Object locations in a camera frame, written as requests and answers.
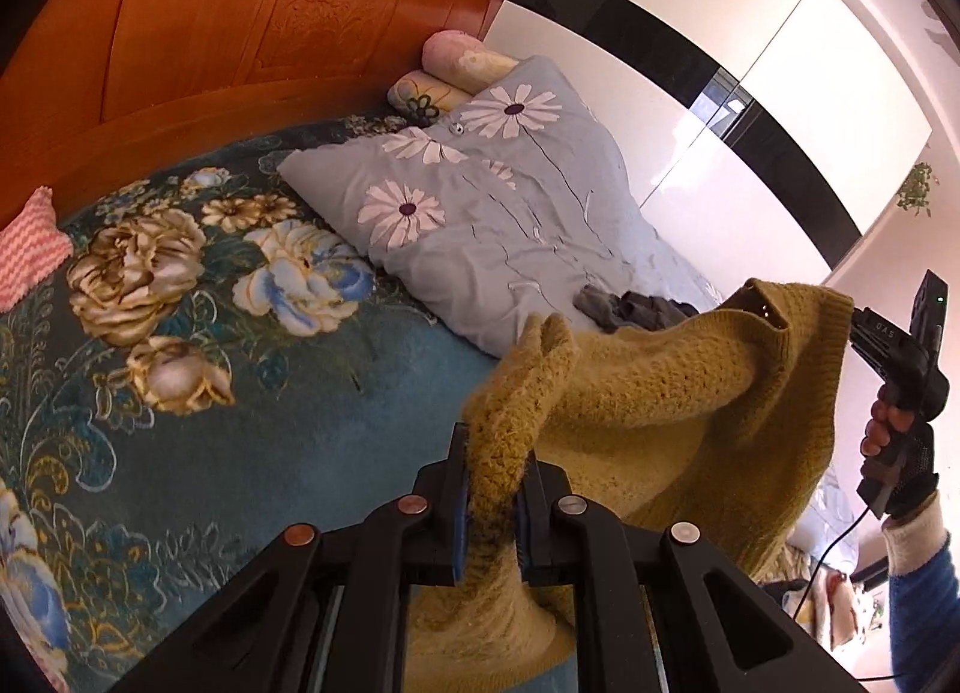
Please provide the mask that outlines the gloved right hand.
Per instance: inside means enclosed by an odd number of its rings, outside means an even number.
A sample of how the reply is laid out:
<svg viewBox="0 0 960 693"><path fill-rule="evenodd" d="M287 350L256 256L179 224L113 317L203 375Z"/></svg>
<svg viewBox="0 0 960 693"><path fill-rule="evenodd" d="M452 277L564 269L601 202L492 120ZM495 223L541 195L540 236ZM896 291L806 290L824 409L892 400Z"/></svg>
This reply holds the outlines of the gloved right hand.
<svg viewBox="0 0 960 693"><path fill-rule="evenodd" d="M879 397L861 441L857 495L877 519L905 519L934 495L934 431L918 412Z"/></svg>

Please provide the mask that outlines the blue sleeve right forearm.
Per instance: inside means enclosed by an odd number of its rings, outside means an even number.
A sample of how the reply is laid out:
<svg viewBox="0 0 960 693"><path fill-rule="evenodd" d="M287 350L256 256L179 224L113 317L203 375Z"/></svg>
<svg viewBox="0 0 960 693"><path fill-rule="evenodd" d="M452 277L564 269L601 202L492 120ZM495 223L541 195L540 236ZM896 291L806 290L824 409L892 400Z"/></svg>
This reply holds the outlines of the blue sleeve right forearm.
<svg viewBox="0 0 960 693"><path fill-rule="evenodd" d="M890 516L882 532L896 690L952 690L958 683L958 578L939 493L905 516Z"/></svg>

